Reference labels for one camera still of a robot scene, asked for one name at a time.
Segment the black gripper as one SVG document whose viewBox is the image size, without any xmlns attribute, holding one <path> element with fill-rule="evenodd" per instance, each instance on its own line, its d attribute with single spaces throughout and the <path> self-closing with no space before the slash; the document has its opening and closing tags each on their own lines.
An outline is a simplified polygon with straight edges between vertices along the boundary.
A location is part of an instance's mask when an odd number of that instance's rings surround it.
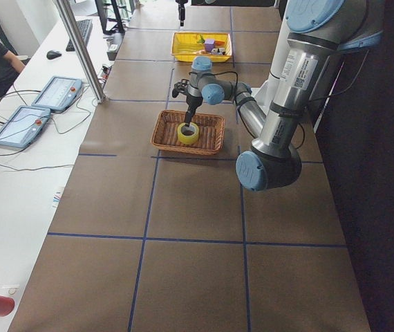
<svg viewBox="0 0 394 332">
<path fill-rule="evenodd" d="M 178 17 L 180 26 L 184 26 L 185 22 L 185 0 L 178 0 Z M 186 103 L 188 105 L 187 112 L 185 114 L 185 121 L 182 127 L 183 133 L 192 133 L 191 119 L 196 113 L 198 107 L 203 103 L 203 98 L 201 96 L 193 96 L 191 94 L 187 95 Z"/>
</svg>

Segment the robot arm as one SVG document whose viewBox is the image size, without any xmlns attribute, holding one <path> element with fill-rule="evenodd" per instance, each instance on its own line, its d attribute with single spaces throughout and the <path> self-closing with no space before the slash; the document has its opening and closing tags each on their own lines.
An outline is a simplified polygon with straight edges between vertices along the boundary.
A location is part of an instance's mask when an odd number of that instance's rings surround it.
<svg viewBox="0 0 394 332">
<path fill-rule="evenodd" d="M 231 100 L 253 137 L 250 149 L 236 160 L 242 186 L 262 191 L 295 182 L 301 159 L 291 140 L 328 59 L 377 44 L 384 8 L 383 1 L 287 2 L 270 75 L 259 90 L 263 102 L 247 84 L 218 79 L 210 58 L 201 55 L 193 60 L 189 78 L 172 91 L 186 97 L 185 122 L 202 103 Z"/>
</svg>

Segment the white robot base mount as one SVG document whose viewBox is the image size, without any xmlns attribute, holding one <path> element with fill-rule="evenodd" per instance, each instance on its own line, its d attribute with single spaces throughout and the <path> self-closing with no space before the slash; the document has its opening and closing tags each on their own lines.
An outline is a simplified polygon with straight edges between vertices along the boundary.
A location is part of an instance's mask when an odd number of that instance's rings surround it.
<svg viewBox="0 0 394 332">
<path fill-rule="evenodd" d="M 285 18 L 285 10 L 288 1 L 278 1 L 278 3 L 282 23 L 276 43 L 276 49 L 271 62 L 269 76 L 260 88 L 253 89 L 253 96 L 261 107 L 268 107 L 272 101 L 278 88 L 280 76 L 283 72 L 287 56 L 290 52 L 290 47 L 287 41 L 290 30 L 287 25 L 287 19 Z"/>
</svg>

